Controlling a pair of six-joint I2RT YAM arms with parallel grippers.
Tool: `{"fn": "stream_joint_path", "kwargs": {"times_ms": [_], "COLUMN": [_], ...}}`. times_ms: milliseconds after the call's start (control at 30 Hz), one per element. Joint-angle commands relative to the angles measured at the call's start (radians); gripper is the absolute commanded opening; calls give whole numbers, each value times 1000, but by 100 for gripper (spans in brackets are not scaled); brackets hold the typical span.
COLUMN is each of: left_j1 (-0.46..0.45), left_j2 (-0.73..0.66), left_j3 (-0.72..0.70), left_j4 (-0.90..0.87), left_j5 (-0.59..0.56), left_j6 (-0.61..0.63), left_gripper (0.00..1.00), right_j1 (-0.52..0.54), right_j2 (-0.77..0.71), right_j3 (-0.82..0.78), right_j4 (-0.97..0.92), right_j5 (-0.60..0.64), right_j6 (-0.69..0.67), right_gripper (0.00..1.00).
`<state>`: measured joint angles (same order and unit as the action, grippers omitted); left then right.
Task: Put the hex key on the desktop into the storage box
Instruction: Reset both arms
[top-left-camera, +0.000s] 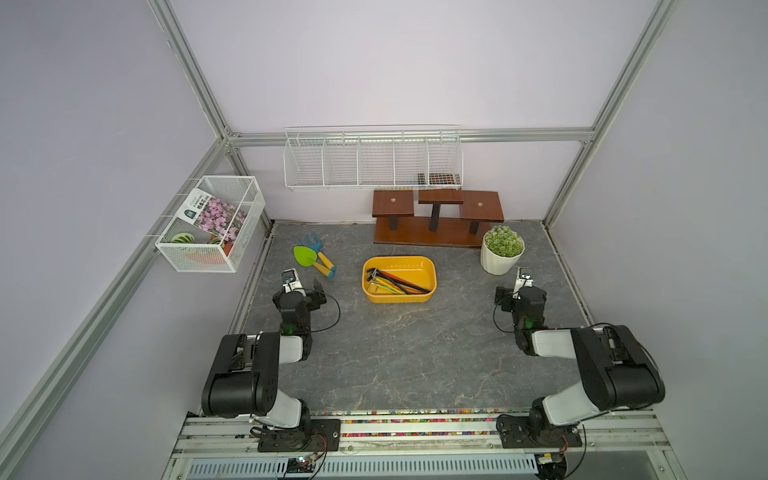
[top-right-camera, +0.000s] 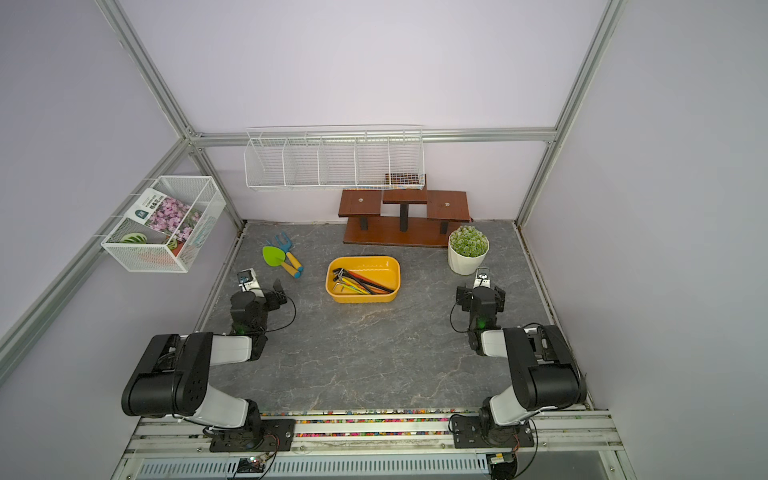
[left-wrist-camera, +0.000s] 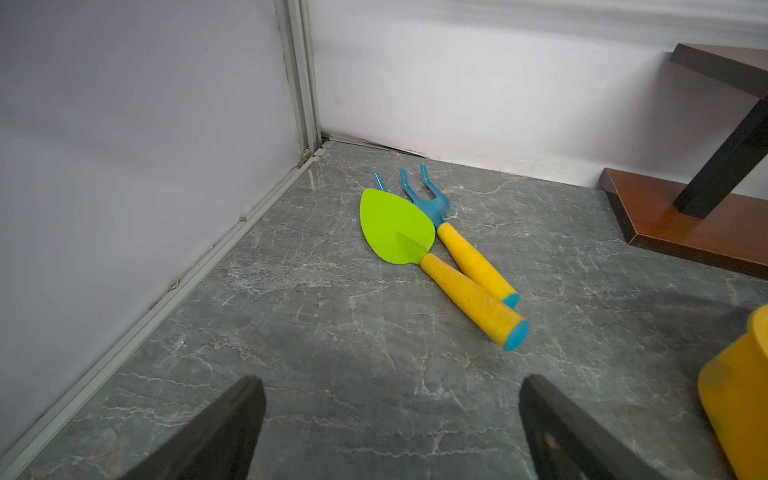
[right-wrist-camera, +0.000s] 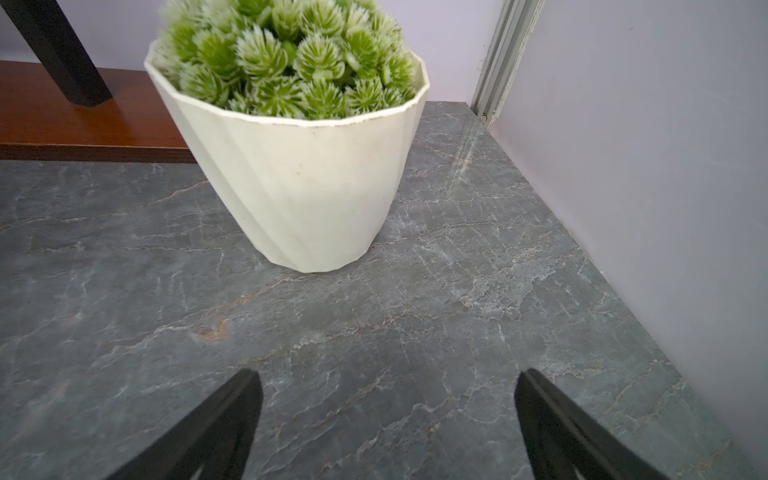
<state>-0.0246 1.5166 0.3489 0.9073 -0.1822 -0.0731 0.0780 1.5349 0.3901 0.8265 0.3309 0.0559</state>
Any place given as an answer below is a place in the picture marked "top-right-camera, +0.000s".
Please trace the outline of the short black hex key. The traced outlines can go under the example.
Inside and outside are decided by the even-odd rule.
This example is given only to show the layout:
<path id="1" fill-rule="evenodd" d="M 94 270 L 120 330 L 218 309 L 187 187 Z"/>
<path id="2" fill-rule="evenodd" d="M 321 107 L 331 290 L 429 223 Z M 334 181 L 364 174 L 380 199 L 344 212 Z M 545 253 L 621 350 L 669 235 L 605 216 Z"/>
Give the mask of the short black hex key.
<path id="1" fill-rule="evenodd" d="M 333 275 L 335 283 L 342 288 L 351 289 L 361 295 L 373 294 L 373 290 L 365 282 L 362 282 L 344 269 L 334 271 Z"/>

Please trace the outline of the long black hex key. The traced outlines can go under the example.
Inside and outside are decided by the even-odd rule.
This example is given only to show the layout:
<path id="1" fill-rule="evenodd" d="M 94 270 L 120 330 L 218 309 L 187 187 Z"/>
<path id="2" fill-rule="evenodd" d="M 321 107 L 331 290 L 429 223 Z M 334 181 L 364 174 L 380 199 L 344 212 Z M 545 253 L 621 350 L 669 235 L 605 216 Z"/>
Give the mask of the long black hex key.
<path id="1" fill-rule="evenodd" d="M 334 269 L 334 270 L 332 271 L 332 275 L 333 275 L 333 272 L 334 272 L 334 271 L 338 271 L 339 269 L 344 269 L 344 268 L 337 268 L 337 269 Z M 362 278 L 362 279 L 364 279 L 364 280 L 368 280 L 368 281 L 370 281 L 370 282 L 374 282 L 373 280 L 370 280 L 370 279 L 368 279 L 367 277 L 364 277 L 364 276 L 362 276 L 362 275 L 360 275 L 360 274 L 358 274 L 358 273 L 355 273 L 355 272 L 352 272 L 352 271 L 349 271 L 349 270 L 346 270 L 346 271 L 347 271 L 347 272 L 349 272 L 351 275 L 353 275 L 353 276 L 355 276 L 355 277 L 358 277 L 358 278 Z"/>

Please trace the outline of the green hex key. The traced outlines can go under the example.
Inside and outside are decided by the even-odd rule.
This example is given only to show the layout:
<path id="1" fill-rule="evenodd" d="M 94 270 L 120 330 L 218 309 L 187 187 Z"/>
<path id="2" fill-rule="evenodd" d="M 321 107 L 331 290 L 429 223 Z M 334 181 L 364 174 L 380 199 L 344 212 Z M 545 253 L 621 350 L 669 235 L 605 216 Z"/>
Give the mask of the green hex key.
<path id="1" fill-rule="evenodd" d="M 337 281 L 334 283 L 334 289 L 339 290 L 340 292 L 347 292 L 354 294 L 360 294 L 361 290 L 355 287 L 354 285 L 350 285 L 348 283 L 345 283 L 344 281 Z"/>

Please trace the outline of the yellow hex key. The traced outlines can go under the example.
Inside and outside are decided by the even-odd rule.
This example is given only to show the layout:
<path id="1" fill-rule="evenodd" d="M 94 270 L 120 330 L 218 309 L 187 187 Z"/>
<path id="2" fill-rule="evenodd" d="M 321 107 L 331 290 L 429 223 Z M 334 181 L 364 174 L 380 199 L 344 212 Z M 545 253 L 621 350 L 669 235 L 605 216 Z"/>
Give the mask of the yellow hex key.
<path id="1" fill-rule="evenodd" d="M 372 291 L 367 286 L 365 286 L 364 284 L 360 284 L 356 280 L 351 279 L 351 278 L 346 277 L 346 276 L 337 276 L 336 279 L 335 279 L 335 283 L 337 285 L 341 286 L 342 288 L 347 288 L 347 289 L 353 290 L 353 291 L 357 292 L 360 295 L 371 295 L 372 294 Z"/>

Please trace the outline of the red hex key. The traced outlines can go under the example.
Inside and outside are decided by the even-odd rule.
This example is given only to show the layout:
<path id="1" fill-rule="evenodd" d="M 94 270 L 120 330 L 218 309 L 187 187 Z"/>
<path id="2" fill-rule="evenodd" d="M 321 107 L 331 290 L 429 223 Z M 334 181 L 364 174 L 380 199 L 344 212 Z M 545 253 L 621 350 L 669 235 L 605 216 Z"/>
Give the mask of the red hex key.
<path id="1" fill-rule="evenodd" d="M 377 289 L 381 289 L 381 290 L 388 290 L 388 291 L 389 291 L 389 294 L 393 293 L 393 290 L 392 290 L 392 289 L 390 289 L 390 288 L 388 288 L 388 287 L 386 287 L 386 286 L 383 286 L 383 285 L 377 284 L 377 283 L 375 283 L 375 282 L 370 282 L 370 281 L 368 281 L 368 280 L 364 280 L 364 279 L 362 279 L 362 278 L 354 277 L 354 278 L 353 278 L 353 281 L 354 281 L 356 284 L 366 284 L 366 285 L 369 285 L 369 286 L 371 286 L 371 287 L 375 287 L 375 288 L 377 288 Z"/>

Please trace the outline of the orange hex key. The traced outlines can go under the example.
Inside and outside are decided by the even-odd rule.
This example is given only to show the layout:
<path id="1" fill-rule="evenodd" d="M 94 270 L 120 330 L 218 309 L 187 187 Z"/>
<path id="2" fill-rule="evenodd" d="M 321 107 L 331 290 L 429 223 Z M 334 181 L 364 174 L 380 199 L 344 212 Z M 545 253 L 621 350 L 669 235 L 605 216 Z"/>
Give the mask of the orange hex key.
<path id="1" fill-rule="evenodd" d="M 348 284 L 354 285 L 355 287 L 357 287 L 359 289 L 363 289 L 363 290 L 368 291 L 369 295 L 386 295 L 386 294 L 389 294 L 388 290 L 377 289 L 375 287 L 371 287 L 371 286 L 366 285 L 366 284 L 356 284 L 356 283 L 348 283 Z"/>

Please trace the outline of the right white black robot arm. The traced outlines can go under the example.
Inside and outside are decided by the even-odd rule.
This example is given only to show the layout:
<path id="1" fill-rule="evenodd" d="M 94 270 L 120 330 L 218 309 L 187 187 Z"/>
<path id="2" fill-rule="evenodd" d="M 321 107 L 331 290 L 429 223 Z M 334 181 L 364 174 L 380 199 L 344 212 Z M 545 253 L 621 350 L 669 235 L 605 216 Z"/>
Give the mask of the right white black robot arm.
<path id="1" fill-rule="evenodd" d="M 581 372 L 561 330 L 536 322 L 502 328 L 505 293 L 477 286 L 456 289 L 455 304 L 469 314 L 470 348 L 479 356 L 507 361 L 511 385 L 483 401 L 476 417 L 451 421 L 455 446 L 513 446 L 526 438 L 532 418 L 545 411 L 569 408 L 587 397 Z"/>

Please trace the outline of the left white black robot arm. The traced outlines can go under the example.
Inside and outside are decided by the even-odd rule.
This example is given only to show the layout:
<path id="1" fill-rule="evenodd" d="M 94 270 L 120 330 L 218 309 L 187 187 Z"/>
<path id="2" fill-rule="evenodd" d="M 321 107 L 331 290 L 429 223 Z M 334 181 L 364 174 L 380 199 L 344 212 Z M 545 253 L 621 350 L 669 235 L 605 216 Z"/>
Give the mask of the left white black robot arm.
<path id="1" fill-rule="evenodd" d="M 122 411 L 134 417 L 180 417 L 217 430 L 258 431 L 256 402 L 211 386 L 210 370 L 258 360 L 268 340 L 268 314 L 287 303 L 280 281 L 267 289 L 243 281 L 230 297 L 228 334 L 154 336 L 122 393 Z"/>

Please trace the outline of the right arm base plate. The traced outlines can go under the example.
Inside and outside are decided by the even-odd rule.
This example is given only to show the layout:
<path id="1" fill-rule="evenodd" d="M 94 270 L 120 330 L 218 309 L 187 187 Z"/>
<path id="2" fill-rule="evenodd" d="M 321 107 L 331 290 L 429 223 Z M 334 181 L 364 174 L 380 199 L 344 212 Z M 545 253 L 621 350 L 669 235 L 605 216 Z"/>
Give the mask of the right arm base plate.
<path id="1" fill-rule="evenodd" d="M 447 425 L 456 449 L 519 449 L 533 447 L 535 443 L 527 426 L 498 426 L 479 416 L 453 414 Z"/>

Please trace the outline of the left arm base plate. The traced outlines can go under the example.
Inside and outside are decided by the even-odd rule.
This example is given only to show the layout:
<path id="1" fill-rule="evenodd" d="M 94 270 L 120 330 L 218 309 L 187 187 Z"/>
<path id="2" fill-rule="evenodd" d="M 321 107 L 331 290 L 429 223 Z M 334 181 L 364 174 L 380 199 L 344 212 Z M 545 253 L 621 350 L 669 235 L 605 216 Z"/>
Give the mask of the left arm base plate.
<path id="1" fill-rule="evenodd" d="M 211 435 L 212 453 L 285 452 L 289 451 L 295 434 L 292 418 L 262 420 L 255 431 L 247 428 L 218 430 Z"/>

